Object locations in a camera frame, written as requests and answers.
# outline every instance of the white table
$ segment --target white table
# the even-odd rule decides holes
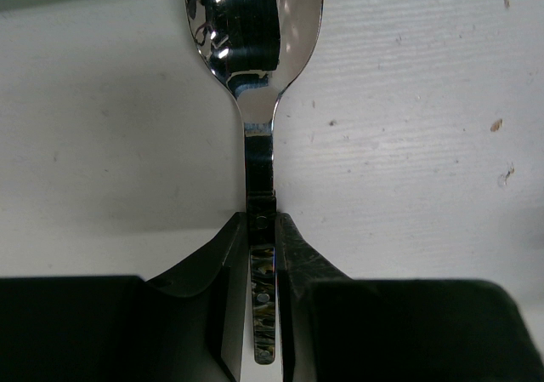
[[[150,278],[243,210],[241,123],[182,0],[0,6],[0,276]],[[498,282],[541,351],[542,12],[326,0],[275,123],[280,209],[333,264]],[[246,353],[243,380],[280,380]]]

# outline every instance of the spoon bowl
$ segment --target spoon bowl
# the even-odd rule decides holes
[[[281,96],[317,43],[323,0],[185,0],[196,48],[244,126],[255,360],[275,359],[273,139]]]

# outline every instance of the white surface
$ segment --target white surface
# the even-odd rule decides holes
[[[276,187],[350,276],[498,282],[542,351],[544,0],[510,4],[326,0]],[[1,276],[153,277],[243,209],[240,121],[188,35],[180,0],[2,12]]]

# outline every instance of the spoon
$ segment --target spoon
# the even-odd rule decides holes
[[[274,115],[314,52],[323,0],[185,0],[196,48],[244,126],[255,361],[275,359]]]

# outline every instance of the utensil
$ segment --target utensil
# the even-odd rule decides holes
[[[274,115],[317,42],[323,0],[185,0],[196,48],[244,125],[255,361],[275,359]]]

